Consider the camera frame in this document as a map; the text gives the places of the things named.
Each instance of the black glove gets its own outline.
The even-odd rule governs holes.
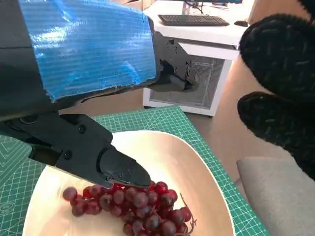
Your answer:
[[[300,0],[315,17],[315,1]],[[257,137],[282,146],[315,180],[315,25],[277,14],[251,25],[240,42],[243,61],[273,95],[253,92],[238,102]]]

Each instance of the cutting mat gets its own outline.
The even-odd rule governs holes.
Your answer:
[[[157,130],[187,141],[204,159],[221,187],[236,235],[269,236],[251,207],[214,157],[200,134],[177,106],[95,117],[111,132]],[[32,191],[44,165],[27,158],[30,147],[0,136],[0,236],[20,236]]]

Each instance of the blue tape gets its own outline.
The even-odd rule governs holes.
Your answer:
[[[148,18],[107,0],[19,0],[52,101],[156,75]]]

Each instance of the black keyboard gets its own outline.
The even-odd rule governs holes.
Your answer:
[[[166,26],[228,26],[218,16],[207,15],[158,15]]]

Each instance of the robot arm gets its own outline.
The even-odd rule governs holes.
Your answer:
[[[95,97],[139,88],[156,91],[196,89],[198,76],[191,67],[189,55],[175,40],[167,40],[155,32],[153,22],[147,18],[155,59],[154,78],[54,100],[43,85],[44,73],[40,70],[30,29],[26,27],[27,17],[21,10],[21,2],[0,2],[0,29],[4,29],[4,37],[0,38],[0,134],[30,144],[29,158],[105,187],[115,181],[149,186],[149,174],[134,159],[111,145],[112,134],[107,129],[86,115],[59,115],[58,110]],[[11,22],[10,27],[4,25],[5,22]]]

